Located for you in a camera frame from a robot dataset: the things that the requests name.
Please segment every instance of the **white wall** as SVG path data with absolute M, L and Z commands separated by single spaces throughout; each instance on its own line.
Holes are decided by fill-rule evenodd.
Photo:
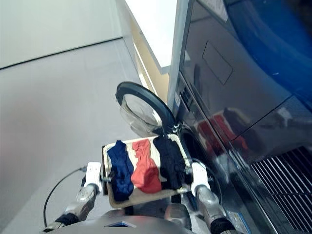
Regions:
M 115 0 L 0 0 L 0 68 L 120 36 Z

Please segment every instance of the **red cloth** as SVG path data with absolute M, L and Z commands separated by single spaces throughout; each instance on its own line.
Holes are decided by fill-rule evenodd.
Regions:
M 157 193 L 161 190 L 158 178 L 158 168 L 151 158 L 151 144 L 148 139 L 132 143 L 132 149 L 136 151 L 138 162 L 131 176 L 134 186 L 147 194 Z

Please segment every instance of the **stainless steel panel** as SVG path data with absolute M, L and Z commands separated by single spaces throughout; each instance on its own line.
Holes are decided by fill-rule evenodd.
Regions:
M 197 11 L 201 15 L 206 11 L 207 15 L 199 19 Z M 219 54 L 216 59 L 223 61 L 224 71 L 213 59 L 205 60 L 207 42 L 215 51 L 208 53 Z M 233 34 L 230 21 L 221 22 L 197 1 L 194 1 L 185 50 L 181 72 L 205 106 L 206 116 L 227 139 L 236 138 L 290 96 L 254 62 Z M 230 68 L 233 71 L 227 78 Z

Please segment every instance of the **washing machine door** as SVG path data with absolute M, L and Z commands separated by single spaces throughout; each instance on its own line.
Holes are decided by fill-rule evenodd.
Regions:
M 167 105 L 143 86 L 120 83 L 116 91 L 122 117 L 140 137 L 173 133 L 176 120 Z

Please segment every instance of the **reflective surface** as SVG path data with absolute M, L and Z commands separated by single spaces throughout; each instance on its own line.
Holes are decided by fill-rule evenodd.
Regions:
M 230 20 L 218 20 L 197 1 L 190 20 L 185 44 L 190 59 L 181 72 L 217 127 L 230 125 L 224 133 L 232 140 L 291 94 L 250 57 Z
M 226 0 L 227 20 L 205 2 L 190 3 L 176 87 L 185 147 L 251 233 L 310 232 L 311 2 Z

